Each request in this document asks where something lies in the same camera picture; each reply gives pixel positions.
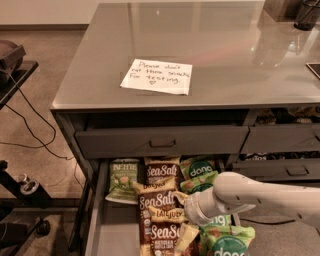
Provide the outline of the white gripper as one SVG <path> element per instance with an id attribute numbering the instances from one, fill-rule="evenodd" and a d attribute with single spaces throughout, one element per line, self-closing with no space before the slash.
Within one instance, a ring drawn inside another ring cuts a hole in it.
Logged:
<path id="1" fill-rule="evenodd" d="M 173 191 L 173 196 L 181 205 L 187 219 L 195 225 L 183 223 L 180 227 L 180 235 L 174 250 L 184 252 L 199 233 L 196 226 L 204 226 L 219 215 L 232 215 L 252 210 L 253 204 L 243 203 L 236 195 L 219 192 L 211 187 L 202 192 L 187 195 L 181 191 Z"/>

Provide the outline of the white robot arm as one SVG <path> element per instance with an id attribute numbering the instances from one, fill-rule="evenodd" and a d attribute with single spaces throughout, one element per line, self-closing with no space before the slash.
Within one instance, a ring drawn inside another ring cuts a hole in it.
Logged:
<path id="1" fill-rule="evenodd" d="M 187 220 L 203 226 L 218 215 L 262 207 L 320 228 L 320 188 L 259 182 L 237 172 L 222 172 L 209 189 L 173 195 L 183 205 Z"/>

